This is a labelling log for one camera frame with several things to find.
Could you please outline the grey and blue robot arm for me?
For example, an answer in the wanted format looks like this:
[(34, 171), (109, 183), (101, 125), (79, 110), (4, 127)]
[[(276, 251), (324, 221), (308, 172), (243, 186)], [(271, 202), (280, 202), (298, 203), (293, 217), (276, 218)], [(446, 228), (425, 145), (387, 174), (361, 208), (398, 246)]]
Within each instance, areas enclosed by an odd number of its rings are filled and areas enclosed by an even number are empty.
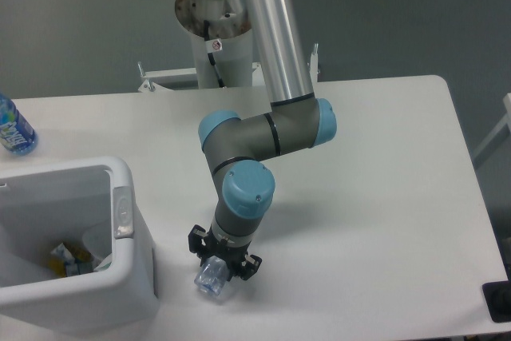
[(315, 96), (291, 0), (176, 0), (175, 12), (197, 40), (198, 78), (214, 88), (251, 79), (250, 65), (233, 62), (229, 42), (252, 34), (259, 49), (271, 111), (244, 119), (221, 110), (200, 122), (200, 145), (218, 203), (211, 226), (195, 226), (188, 236), (189, 249), (202, 264), (218, 258), (229, 277), (247, 280), (262, 262), (248, 248), (275, 191), (265, 160), (332, 140), (335, 113)]

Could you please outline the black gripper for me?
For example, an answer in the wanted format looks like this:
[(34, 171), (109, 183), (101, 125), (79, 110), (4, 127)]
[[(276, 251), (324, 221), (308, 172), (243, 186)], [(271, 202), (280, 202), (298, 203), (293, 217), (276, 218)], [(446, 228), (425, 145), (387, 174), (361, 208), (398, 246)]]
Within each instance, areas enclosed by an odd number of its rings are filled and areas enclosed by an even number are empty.
[(211, 231), (195, 224), (188, 234), (188, 248), (200, 259), (202, 266), (209, 257), (217, 256), (224, 260), (230, 271), (230, 277), (249, 280), (259, 270), (262, 259), (256, 255), (248, 255), (248, 245), (234, 248), (227, 246), (225, 240), (218, 241)]

